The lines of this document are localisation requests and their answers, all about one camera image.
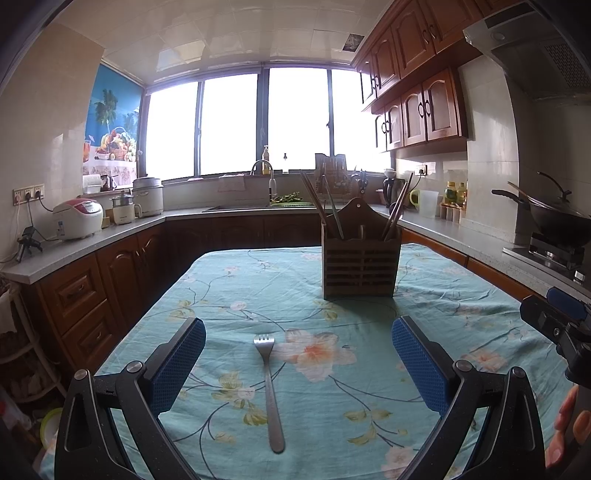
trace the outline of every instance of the electrical outlet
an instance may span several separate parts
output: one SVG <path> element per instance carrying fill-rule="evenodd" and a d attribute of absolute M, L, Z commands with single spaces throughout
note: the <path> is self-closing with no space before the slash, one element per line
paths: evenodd
<path fill-rule="evenodd" d="M 426 177 L 427 176 L 427 164 L 423 164 L 423 165 L 419 165 L 418 167 L 415 167 L 414 174 L 418 175 L 418 176 Z"/>
<path fill-rule="evenodd" d="M 38 200 L 35 198 L 35 192 L 41 192 L 41 198 L 45 198 L 45 184 L 33 185 L 31 187 L 22 187 L 12 191 L 12 204 L 18 205 L 27 202 L 27 193 L 30 195 L 29 201 Z"/>

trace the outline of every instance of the screw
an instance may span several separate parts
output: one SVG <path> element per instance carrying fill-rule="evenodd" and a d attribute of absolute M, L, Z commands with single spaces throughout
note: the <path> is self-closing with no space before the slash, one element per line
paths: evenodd
<path fill-rule="evenodd" d="M 525 378 L 525 370 L 521 367 L 513 367 L 512 372 L 517 378 Z"/>
<path fill-rule="evenodd" d="M 469 372 L 470 370 L 472 370 L 472 368 L 474 368 L 468 360 L 458 360 L 456 362 L 456 367 L 459 371 L 462 372 Z"/>
<path fill-rule="evenodd" d="M 138 372 L 140 368 L 142 368 L 142 362 L 137 361 L 137 360 L 134 360 L 133 362 L 129 362 L 127 364 L 127 367 L 125 367 L 125 369 L 130 374 L 134 374 L 134 373 Z"/>
<path fill-rule="evenodd" d="M 81 370 L 78 370 L 74 374 L 74 378 L 77 379 L 77 380 L 82 380 L 82 379 L 86 378 L 86 374 L 87 374 L 86 370 L 81 369 Z"/>

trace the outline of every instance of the ceiling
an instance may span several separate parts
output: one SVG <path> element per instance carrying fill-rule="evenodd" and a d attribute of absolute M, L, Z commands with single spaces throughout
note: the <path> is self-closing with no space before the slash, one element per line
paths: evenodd
<path fill-rule="evenodd" d="M 105 48 L 142 83 L 273 60 L 349 63 L 392 0 L 74 0 L 57 22 Z"/>

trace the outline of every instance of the rice cooker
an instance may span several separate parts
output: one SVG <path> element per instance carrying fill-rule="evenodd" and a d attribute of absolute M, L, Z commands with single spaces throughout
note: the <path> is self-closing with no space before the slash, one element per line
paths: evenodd
<path fill-rule="evenodd" d="M 68 200 L 53 209 L 52 219 L 60 240 L 84 238 L 100 231 L 103 207 L 90 199 Z"/>
<path fill-rule="evenodd" d="M 134 203 L 141 207 L 142 217 L 160 215 L 164 211 L 162 182 L 154 177 L 134 180 Z"/>

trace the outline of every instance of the window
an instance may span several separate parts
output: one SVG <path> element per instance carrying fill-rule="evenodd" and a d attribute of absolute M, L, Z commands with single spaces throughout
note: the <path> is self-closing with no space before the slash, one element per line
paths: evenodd
<path fill-rule="evenodd" d="M 274 168 L 314 169 L 316 153 L 330 154 L 328 121 L 326 70 L 271 69 L 269 153 Z"/>
<path fill-rule="evenodd" d="M 255 162 L 257 78 L 248 74 L 205 81 L 200 175 L 246 171 Z"/>
<path fill-rule="evenodd" d="M 383 171 L 390 167 L 390 153 L 376 153 L 375 115 L 362 112 L 359 99 L 359 73 L 333 70 L 333 108 L 335 112 L 335 154 L 345 154 L 347 168 Z"/>
<path fill-rule="evenodd" d="M 146 132 L 146 172 L 162 180 L 192 177 L 195 109 L 199 83 L 185 83 L 150 96 Z"/>

